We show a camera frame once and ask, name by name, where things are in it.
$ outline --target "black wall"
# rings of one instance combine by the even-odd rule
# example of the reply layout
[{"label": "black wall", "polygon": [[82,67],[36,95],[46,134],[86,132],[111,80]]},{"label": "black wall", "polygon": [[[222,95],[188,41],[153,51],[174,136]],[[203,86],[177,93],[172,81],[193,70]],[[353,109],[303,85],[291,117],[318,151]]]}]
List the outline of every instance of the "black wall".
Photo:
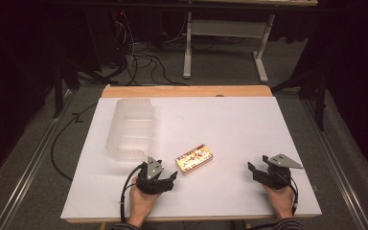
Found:
[{"label": "black wall", "polygon": [[33,6],[0,1],[0,166],[53,82],[44,24]]},{"label": "black wall", "polygon": [[[322,16],[293,77],[320,70],[319,75],[326,77],[342,118],[368,160],[368,1],[329,1],[328,7],[342,7],[349,12]],[[313,82],[305,81],[303,89]]]}]

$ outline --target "sleeve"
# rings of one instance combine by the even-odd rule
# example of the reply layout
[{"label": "sleeve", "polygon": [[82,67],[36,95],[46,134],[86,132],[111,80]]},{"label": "sleeve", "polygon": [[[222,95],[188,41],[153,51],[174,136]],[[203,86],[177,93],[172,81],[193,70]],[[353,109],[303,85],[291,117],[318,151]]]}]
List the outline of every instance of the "sleeve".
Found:
[{"label": "sleeve", "polygon": [[140,228],[137,228],[136,226],[128,223],[115,223],[113,228],[111,228],[110,230],[140,230]]},{"label": "sleeve", "polygon": [[304,226],[295,218],[283,218],[274,227],[273,230],[304,230]]}]

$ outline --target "small box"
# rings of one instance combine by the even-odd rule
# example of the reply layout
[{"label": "small box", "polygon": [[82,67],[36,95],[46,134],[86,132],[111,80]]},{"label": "small box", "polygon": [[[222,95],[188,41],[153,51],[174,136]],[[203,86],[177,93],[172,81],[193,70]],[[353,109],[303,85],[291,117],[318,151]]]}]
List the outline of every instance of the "small box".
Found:
[{"label": "small box", "polygon": [[201,145],[177,157],[175,163],[181,172],[186,175],[211,161],[213,158],[214,155],[210,150],[205,145]]}]

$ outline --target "metal rail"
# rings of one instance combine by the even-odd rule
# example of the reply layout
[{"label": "metal rail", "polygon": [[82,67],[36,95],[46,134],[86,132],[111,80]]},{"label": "metal rail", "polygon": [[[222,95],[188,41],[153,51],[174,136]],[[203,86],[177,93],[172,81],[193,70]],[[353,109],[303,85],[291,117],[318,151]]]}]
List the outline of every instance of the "metal rail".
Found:
[{"label": "metal rail", "polygon": [[41,165],[41,162],[44,159],[46,148],[49,143],[52,141],[52,136],[56,131],[58,123],[61,117],[64,115],[64,111],[74,99],[75,93],[72,93],[71,90],[67,90],[65,93],[64,98],[66,99],[65,106],[58,114],[58,117],[53,119],[50,123],[49,127],[47,128],[46,132],[42,140],[40,141],[34,155],[29,162],[26,170],[23,172],[22,177],[20,178],[19,182],[17,183],[13,193],[11,194],[10,199],[8,200],[5,208],[3,209],[0,215],[0,230],[9,229],[11,221],[13,220],[14,215],[16,214],[17,209],[19,208],[25,194],[28,192],[29,187],[32,184],[33,179]]},{"label": "metal rail", "polygon": [[301,104],[304,109],[309,113],[308,117],[310,118],[310,121],[312,122],[316,132],[318,133],[319,139],[325,149],[327,160],[330,164],[333,177],[339,187],[343,198],[345,199],[346,205],[351,212],[351,216],[354,219],[357,229],[368,230],[368,219],[361,208],[359,200],[357,199],[357,194],[351,186],[351,183],[349,183],[349,180],[346,177],[345,173],[343,172],[333,151],[333,148],[328,141],[327,135],[323,131],[321,131],[319,126],[316,124],[314,119],[314,111],[310,105],[310,102],[307,100],[303,100]]}]

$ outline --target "gray carpet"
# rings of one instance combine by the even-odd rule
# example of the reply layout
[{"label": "gray carpet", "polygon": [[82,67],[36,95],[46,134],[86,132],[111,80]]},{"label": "gray carpet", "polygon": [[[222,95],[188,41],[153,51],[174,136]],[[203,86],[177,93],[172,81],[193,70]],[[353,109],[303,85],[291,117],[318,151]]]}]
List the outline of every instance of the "gray carpet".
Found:
[{"label": "gray carpet", "polygon": [[[157,55],[166,69],[166,77],[171,81],[180,81],[189,85],[231,85],[260,84],[257,70],[251,57],[250,47],[256,47],[256,40],[225,39],[207,51],[193,52],[193,73],[190,80],[182,79],[184,58],[183,47],[164,46],[163,50],[149,47],[143,53]],[[264,66],[269,78],[269,86],[289,78],[305,43],[286,44],[284,40],[269,42],[264,53]],[[208,47],[209,43],[199,41],[197,49]],[[140,55],[145,45],[136,45],[136,55]],[[154,84],[150,77],[152,66],[149,58],[138,62],[136,81],[139,84]],[[160,64],[153,71],[156,81],[163,81],[163,69]],[[103,74],[111,70],[103,68]],[[115,78],[120,84],[130,81],[127,72]],[[95,103],[101,96],[103,84],[92,80],[81,80],[82,86],[74,92],[64,116],[59,121],[58,133],[72,118],[72,113],[81,112]],[[349,206],[341,193],[340,185],[334,178],[334,170],[328,159],[320,134],[311,122],[311,115],[298,100],[295,90],[276,95],[285,116],[287,126],[295,146],[300,153],[310,182],[315,189],[323,215],[316,218],[300,219],[308,229],[358,229]],[[351,183],[368,218],[368,163],[361,155],[355,141],[337,113],[332,98],[327,95],[327,107],[324,114],[325,134],[346,177]],[[72,176],[77,167],[89,129],[94,108],[87,110],[80,119],[82,123],[73,123],[58,138],[55,158],[58,167]],[[17,182],[38,149],[38,144],[50,123],[54,113],[53,92],[47,98],[47,104],[34,116],[25,128],[22,138],[0,170],[0,214],[11,197]],[[44,151],[44,159],[12,219],[8,220],[8,229],[100,229],[100,224],[71,224],[59,218],[71,183],[60,176],[50,160],[50,145]],[[274,219],[247,220],[253,225],[272,222]]]}]

